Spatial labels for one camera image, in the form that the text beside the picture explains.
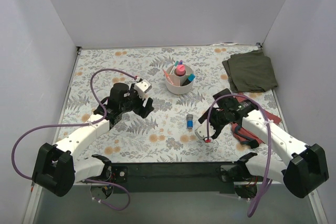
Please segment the blue and grey cap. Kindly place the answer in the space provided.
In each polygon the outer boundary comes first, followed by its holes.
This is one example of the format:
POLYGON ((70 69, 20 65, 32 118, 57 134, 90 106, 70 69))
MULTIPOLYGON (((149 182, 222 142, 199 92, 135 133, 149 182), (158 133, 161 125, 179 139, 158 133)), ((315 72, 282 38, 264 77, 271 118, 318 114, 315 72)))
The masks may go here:
POLYGON ((186 122, 187 122, 187 129, 192 129, 193 128, 193 115, 188 114, 186 116, 186 122))

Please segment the blue-capped black highlighter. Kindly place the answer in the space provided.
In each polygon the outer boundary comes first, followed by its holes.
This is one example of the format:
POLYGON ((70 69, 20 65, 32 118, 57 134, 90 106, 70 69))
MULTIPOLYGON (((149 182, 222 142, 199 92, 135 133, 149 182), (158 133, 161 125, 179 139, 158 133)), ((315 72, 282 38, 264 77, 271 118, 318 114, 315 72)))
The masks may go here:
POLYGON ((194 75, 193 73, 190 74, 190 75, 187 77, 187 79, 183 82, 182 87, 189 85, 190 83, 193 82, 194 79, 195 79, 195 75, 194 75))

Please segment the orange pen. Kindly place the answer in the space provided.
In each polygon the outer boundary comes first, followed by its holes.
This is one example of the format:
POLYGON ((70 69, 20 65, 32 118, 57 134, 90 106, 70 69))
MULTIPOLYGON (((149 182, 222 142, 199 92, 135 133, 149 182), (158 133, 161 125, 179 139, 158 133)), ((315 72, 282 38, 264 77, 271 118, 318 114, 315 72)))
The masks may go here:
POLYGON ((163 72, 164 72, 164 75, 165 75, 166 80, 168 81, 168 83, 170 83, 171 85, 173 85, 174 83, 173 83, 173 81, 171 80, 170 75, 169 75, 164 69, 162 69, 162 70, 163 70, 163 72))

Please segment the white round compartment organizer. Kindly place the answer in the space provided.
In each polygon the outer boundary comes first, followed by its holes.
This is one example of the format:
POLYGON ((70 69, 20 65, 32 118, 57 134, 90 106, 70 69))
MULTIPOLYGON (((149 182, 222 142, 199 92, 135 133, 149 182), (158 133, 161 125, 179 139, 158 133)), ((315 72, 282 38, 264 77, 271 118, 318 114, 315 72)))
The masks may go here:
MULTIPOLYGON (((166 72, 169 74, 172 66, 168 67, 166 72)), ((195 82, 195 79, 193 80, 192 83, 190 83, 189 85, 187 86, 184 86, 182 87, 182 84, 183 82, 187 79, 187 77, 190 75, 190 74, 194 74, 194 71, 192 70, 192 68, 188 65, 184 65, 185 66, 185 69, 186 69, 186 74, 182 77, 178 77, 175 75, 175 73, 173 74, 170 74, 170 78, 171 80, 173 81, 173 85, 171 85, 170 83, 168 83, 168 81, 166 80, 166 77, 165 77, 165 84, 166 84, 166 87, 167 89, 172 93, 172 94, 176 94, 176 95, 183 95, 183 94, 187 94, 188 92, 191 91, 192 87, 193 87, 193 84, 195 82)))

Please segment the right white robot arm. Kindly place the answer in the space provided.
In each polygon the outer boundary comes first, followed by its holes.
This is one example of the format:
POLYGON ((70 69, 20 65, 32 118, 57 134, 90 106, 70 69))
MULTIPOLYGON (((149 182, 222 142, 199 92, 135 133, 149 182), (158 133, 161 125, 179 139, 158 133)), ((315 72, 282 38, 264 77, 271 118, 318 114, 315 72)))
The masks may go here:
POLYGON ((265 184, 272 180, 284 184, 298 198, 304 198, 329 179, 326 153, 320 145, 308 145, 291 136, 245 95, 225 89, 213 98, 213 104, 198 119, 195 135, 200 140, 209 143, 219 137, 225 126, 235 123, 268 146, 266 156, 250 152, 234 167, 222 169, 222 176, 246 181, 260 176, 265 184))

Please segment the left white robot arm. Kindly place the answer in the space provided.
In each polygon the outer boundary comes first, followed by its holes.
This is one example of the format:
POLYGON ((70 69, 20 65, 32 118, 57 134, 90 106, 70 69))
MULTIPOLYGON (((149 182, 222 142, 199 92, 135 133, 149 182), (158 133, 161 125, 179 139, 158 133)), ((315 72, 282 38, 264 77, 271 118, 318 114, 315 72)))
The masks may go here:
POLYGON ((64 196, 74 183, 86 179, 108 181, 112 176, 111 161, 99 154, 77 161, 79 155, 98 137, 108 133, 122 116, 134 112, 146 118, 153 110, 153 100, 145 95, 152 88, 147 80, 131 86, 116 83, 110 95, 90 116, 87 126, 77 128, 69 136, 51 145, 45 143, 38 151, 32 181, 58 197, 64 196))

